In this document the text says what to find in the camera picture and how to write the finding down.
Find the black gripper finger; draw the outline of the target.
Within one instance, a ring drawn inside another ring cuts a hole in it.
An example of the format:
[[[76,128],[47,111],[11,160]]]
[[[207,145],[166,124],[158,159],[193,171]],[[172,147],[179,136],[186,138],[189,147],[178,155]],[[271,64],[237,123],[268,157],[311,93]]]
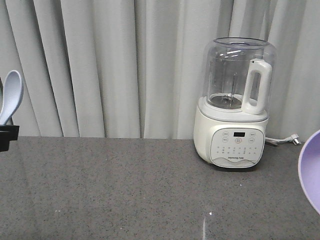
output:
[[[0,151],[9,150],[10,142],[16,141],[19,135],[19,125],[1,125],[0,126]]]

